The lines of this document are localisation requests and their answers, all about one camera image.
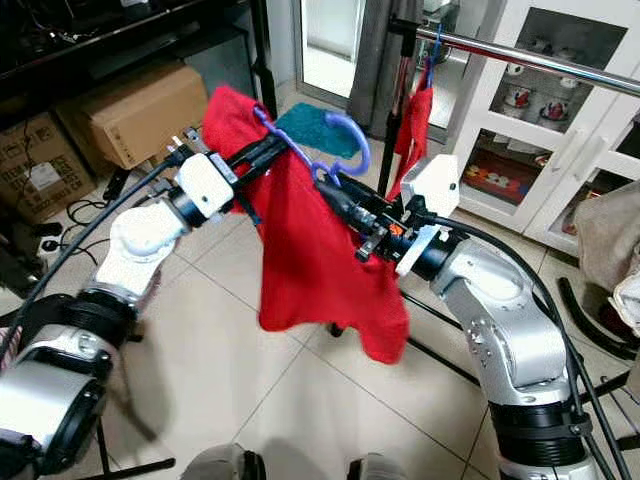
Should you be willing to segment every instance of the curtain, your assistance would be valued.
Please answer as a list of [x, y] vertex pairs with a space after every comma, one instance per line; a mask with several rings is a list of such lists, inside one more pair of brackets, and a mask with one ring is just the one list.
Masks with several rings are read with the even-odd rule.
[[[423, 4], [424, 0], [367, 0], [365, 5], [347, 113], [372, 137], [384, 138], [400, 62], [402, 37], [388, 33], [387, 22], [392, 13], [403, 20], [421, 22]], [[409, 82], [414, 71], [412, 62], [407, 76]]]

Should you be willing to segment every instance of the red fabric hanging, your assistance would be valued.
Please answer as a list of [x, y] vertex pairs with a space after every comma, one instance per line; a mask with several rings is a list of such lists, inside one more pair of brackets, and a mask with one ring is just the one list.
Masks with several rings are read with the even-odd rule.
[[433, 87], [424, 88], [427, 83], [428, 71], [425, 69], [422, 74], [418, 90], [409, 100], [409, 105], [402, 118], [395, 148], [395, 152], [401, 156], [401, 159], [393, 187], [387, 195], [389, 200], [400, 193], [400, 182], [405, 174], [427, 154], [427, 132], [433, 103]]
[[[229, 158], [266, 135], [253, 114], [256, 101], [218, 88], [204, 120], [207, 146]], [[313, 186], [306, 165], [291, 151], [247, 187], [262, 219], [264, 243], [260, 325], [281, 331], [305, 322], [335, 322], [360, 332], [374, 360], [397, 362], [408, 336], [408, 314], [395, 283], [395, 265], [371, 257], [360, 263], [361, 244]]]

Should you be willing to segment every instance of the box on floor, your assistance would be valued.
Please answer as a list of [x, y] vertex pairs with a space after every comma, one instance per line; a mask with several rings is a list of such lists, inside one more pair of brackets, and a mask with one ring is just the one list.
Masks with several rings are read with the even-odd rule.
[[165, 149], [171, 136], [202, 121], [207, 108], [202, 77], [181, 63], [120, 77], [58, 106], [92, 168], [107, 160], [132, 169]]
[[40, 223], [95, 189], [49, 113], [0, 132], [0, 199]]

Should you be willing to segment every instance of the drying rack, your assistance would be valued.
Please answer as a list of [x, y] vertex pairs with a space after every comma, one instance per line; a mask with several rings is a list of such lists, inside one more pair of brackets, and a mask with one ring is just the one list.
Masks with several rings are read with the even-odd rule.
[[[534, 70], [540, 70], [543, 72], [551, 73], [562, 77], [571, 77], [584, 83], [591, 84], [596, 87], [603, 87], [609, 90], [614, 90], [627, 95], [640, 97], [640, 82], [632, 78], [623, 77], [620, 75], [604, 72], [595, 68], [591, 68], [584, 65], [568, 62], [557, 57], [549, 57], [546, 55], [540, 55], [526, 50], [520, 50], [511, 47], [505, 47], [495, 43], [485, 42], [477, 40], [475, 38], [469, 38], [462, 35], [455, 35], [452, 33], [442, 33], [436, 30], [430, 30], [423, 25], [410, 22], [407, 20], [401, 20], [392, 16], [389, 19], [387, 30], [396, 35], [402, 36], [402, 47], [400, 51], [400, 62], [398, 64], [394, 88], [393, 88], [393, 101], [391, 110], [387, 116], [387, 131], [384, 139], [384, 153], [382, 156], [382, 166], [380, 169], [380, 176], [378, 178], [378, 193], [381, 196], [385, 196], [387, 192], [387, 184], [389, 183], [389, 175], [391, 173], [391, 163], [393, 161], [393, 153], [398, 137], [398, 131], [402, 123], [403, 106], [408, 92], [407, 76], [409, 74], [409, 64], [413, 58], [415, 44], [417, 39], [424, 39], [431, 42], [439, 41], [442, 45], [447, 45], [452, 48], [464, 50], [466, 52], [482, 55], [488, 58], [494, 58], [503, 60], [506, 62], [517, 63], [527, 68]], [[413, 303], [417, 307], [429, 312], [439, 320], [457, 328], [462, 331], [460, 324], [444, 313], [434, 309], [433, 307], [421, 302], [406, 292], [402, 292], [402, 296], [409, 302]], [[337, 329], [335, 325], [331, 328], [331, 333], [334, 336], [341, 334], [341, 331]], [[413, 337], [409, 337], [408, 343], [423, 353], [429, 355], [434, 360], [440, 362], [447, 368], [451, 369], [467, 381], [474, 385], [480, 386], [478, 379], [471, 373], [467, 372], [463, 368], [447, 360], [439, 355], [437, 352], [424, 345], [420, 341]], [[611, 393], [614, 389], [620, 388], [629, 372], [616, 377], [612, 381], [603, 383], [597, 388], [598, 396]], [[632, 436], [625, 439], [627, 443], [624, 445], [625, 449], [640, 448], [639, 436]]]

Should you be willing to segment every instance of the red towel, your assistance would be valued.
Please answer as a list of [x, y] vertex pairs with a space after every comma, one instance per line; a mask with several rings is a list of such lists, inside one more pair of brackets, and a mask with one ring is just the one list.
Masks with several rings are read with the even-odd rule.
[[402, 177], [411, 170], [418, 160], [427, 154], [427, 131], [429, 130], [429, 116], [433, 102], [433, 88], [424, 89], [427, 82], [425, 69], [418, 85], [418, 91], [409, 100], [409, 105], [402, 118], [402, 125], [398, 132], [395, 152], [400, 154], [400, 165], [388, 199], [393, 199], [400, 193]]
[[[204, 120], [207, 146], [229, 158], [266, 135], [254, 105], [228, 87], [218, 88]], [[361, 240], [326, 205], [306, 165], [289, 151], [246, 194], [262, 218], [262, 327], [281, 331], [304, 322], [335, 322], [356, 328], [374, 360], [397, 362], [408, 315], [395, 265], [373, 256], [364, 264], [356, 260]]]

